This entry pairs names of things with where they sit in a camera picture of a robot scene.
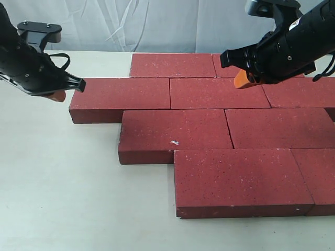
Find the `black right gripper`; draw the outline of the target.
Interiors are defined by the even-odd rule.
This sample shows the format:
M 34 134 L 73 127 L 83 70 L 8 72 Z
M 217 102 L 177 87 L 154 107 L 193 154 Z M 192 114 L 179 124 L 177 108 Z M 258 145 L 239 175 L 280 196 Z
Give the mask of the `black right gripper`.
M 234 78 L 236 89 L 278 83 L 301 74 L 315 60 L 334 51 L 332 31 L 334 16 L 305 15 L 270 42 L 226 50 L 220 63 L 223 68 L 241 69 Z

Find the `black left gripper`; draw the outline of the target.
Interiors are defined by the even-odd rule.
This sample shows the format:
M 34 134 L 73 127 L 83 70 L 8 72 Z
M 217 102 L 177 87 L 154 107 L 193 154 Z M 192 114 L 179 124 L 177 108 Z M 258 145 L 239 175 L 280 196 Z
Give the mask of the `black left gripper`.
M 65 90 L 83 92 L 86 81 L 66 71 L 65 53 L 39 53 L 29 45 L 1 46 L 1 79 L 31 96 L 64 102 Z

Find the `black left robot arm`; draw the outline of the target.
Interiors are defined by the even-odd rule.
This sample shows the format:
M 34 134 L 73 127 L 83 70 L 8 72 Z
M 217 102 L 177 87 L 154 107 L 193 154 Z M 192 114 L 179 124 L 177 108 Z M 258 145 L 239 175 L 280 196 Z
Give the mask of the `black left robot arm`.
M 45 53 L 48 43 L 61 41 L 62 27 L 56 24 L 23 21 L 13 26 L 1 6 L 1 79 L 37 97 L 63 102 L 67 90 L 83 92 L 86 81 L 66 71 L 70 60 L 57 67 L 52 54 Z

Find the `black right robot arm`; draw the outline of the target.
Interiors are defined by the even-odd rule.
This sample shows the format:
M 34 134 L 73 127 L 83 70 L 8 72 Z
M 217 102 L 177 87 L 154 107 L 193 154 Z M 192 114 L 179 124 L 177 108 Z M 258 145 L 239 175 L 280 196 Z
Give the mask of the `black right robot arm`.
M 248 15 L 274 19 L 276 28 L 256 44 L 220 55 L 223 68 L 240 69 L 235 88 L 307 75 L 316 70 L 317 59 L 334 55 L 334 1 L 322 1 L 305 14 L 299 9 L 298 1 L 247 1 Z

